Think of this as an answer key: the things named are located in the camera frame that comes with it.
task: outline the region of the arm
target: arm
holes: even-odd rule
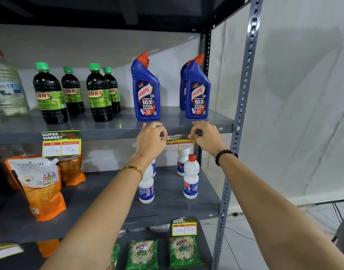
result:
[[[213,157],[225,150],[214,125],[193,122],[193,138]],[[195,134],[197,129],[203,136]],[[344,270],[344,255],[308,217],[232,154],[219,165],[271,270]]]
[[[144,173],[165,148],[167,139],[162,123],[152,122],[148,126],[144,123],[137,136],[136,153],[128,166]],[[141,174],[132,169],[119,172],[68,231],[41,270],[106,270],[141,179]]]

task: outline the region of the black beaded bracelet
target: black beaded bracelet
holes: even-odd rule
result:
[[[219,153],[217,153],[217,156],[216,156],[216,164],[217,166],[219,166],[219,157],[224,154],[224,153],[230,153],[230,154],[233,154],[235,157],[238,158],[238,154],[234,151],[231,151],[231,150],[221,150]]]

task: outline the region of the gold bracelet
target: gold bracelet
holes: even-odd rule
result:
[[[141,172],[141,170],[139,169],[139,168],[136,168],[136,167],[134,167],[134,166],[127,166],[127,167],[124,167],[124,168],[122,168],[119,172],[121,172],[122,170],[124,170],[124,169],[133,169],[133,170],[135,170],[135,171],[138,171],[140,174],[141,174],[141,180],[142,180],[142,178],[143,178],[143,173]]]

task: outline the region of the hand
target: hand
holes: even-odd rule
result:
[[[136,155],[143,156],[151,163],[164,150],[168,139],[167,130],[161,122],[152,122],[148,126],[143,123],[137,136]]]
[[[216,126],[209,124],[206,121],[194,121],[194,125],[191,130],[191,134],[188,135],[189,139],[193,139],[196,143],[213,157],[221,150],[226,150],[226,146],[223,144],[220,138],[219,131]],[[196,130],[200,129],[203,131],[203,135],[199,136],[196,134]]]

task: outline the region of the forearm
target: forearm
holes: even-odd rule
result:
[[[235,156],[219,164],[271,270],[344,269],[344,255],[300,209]]]
[[[143,173],[149,164],[148,160],[133,156],[128,165],[138,167]],[[41,269],[106,270],[140,181],[141,174],[135,170],[125,169],[118,173]]]

